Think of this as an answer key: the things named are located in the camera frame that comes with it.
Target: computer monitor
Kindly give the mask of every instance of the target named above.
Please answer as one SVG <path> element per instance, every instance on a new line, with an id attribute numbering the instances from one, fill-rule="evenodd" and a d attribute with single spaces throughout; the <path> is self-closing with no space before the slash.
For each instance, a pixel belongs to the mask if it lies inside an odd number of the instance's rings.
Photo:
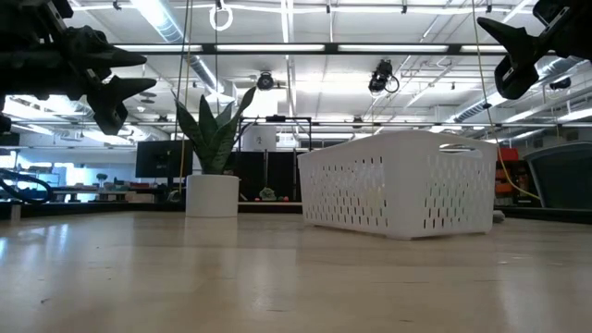
<path id="1" fill-rule="evenodd" d="M 168 178 L 179 176 L 183 141 L 138 142 L 136 155 L 136 178 Z M 190 141 L 185 141 L 183 174 L 192 173 L 193 150 Z"/>

